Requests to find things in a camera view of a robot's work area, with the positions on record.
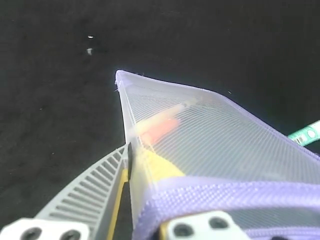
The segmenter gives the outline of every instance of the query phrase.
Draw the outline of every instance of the black surface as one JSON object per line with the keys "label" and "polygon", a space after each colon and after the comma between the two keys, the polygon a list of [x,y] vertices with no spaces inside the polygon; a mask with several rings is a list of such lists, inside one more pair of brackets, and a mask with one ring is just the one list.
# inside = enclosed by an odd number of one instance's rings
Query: black surface
{"label": "black surface", "polygon": [[319,10],[315,0],[1,0],[0,226],[34,216],[124,144],[117,69],[228,95],[286,135],[319,120]]}
{"label": "black surface", "polygon": [[130,240],[133,225],[131,216],[130,187],[126,182],[122,189],[118,217],[116,219],[113,240]]}

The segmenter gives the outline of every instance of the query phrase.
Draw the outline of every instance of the purple fabric trim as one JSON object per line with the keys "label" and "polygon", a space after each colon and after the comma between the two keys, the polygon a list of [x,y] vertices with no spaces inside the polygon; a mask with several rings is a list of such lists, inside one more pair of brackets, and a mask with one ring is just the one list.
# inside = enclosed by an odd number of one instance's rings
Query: purple fabric trim
{"label": "purple fabric trim", "polygon": [[157,190],[145,203],[133,230],[132,239],[148,240],[161,223],[184,215],[213,210],[269,207],[320,208],[320,185],[232,182]]}
{"label": "purple fabric trim", "polygon": [[254,240],[270,240],[271,237],[281,236],[290,240],[319,240],[319,227],[272,227],[261,229],[248,229],[246,234]]}

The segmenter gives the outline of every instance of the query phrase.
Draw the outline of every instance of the white mesh fabric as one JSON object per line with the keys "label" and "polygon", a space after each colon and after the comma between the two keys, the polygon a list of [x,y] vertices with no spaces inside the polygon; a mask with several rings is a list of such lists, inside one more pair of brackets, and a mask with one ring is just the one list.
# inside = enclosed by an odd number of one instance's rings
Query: white mesh fabric
{"label": "white mesh fabric", "polygon": [[[135,149],[143,142],[135,126],[180,105],[174,116],[179,126],[152,146],[185,175],[230,181],[284,181],[319,184],[316,156],[218,93],[154,80],[125,71],[116,74],[127,142]],[[132,191],[141,192],[153,179],[132,175]],[[143,193],[132,199],[137,215]]]}

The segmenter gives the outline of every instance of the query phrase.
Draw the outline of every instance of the screw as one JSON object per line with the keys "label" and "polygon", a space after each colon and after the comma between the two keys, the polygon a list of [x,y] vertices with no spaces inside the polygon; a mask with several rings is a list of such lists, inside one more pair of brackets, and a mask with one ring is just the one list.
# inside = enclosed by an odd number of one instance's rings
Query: screw
{"label": "screw", "polygon": [[209,220],[209,225],[213,229],[226,229],[227,227],[229,227],[228,223],[220,217],[211,218]]}
{"label": "screw", "polygon": [[39,227],[33,227],[26,230],[22,236],[21,240],[37,240],[41,235],[41,228]]}
{"label": "screw", "polygon": [[79,240],[80,236],[80,232],[76,230],[69,230],[61,236],[60,240]]}
{"label": "screw", "polygon": [[173,232],[177,237],[189,237],[194,234],[192,227],[183,223],[176,225]]}

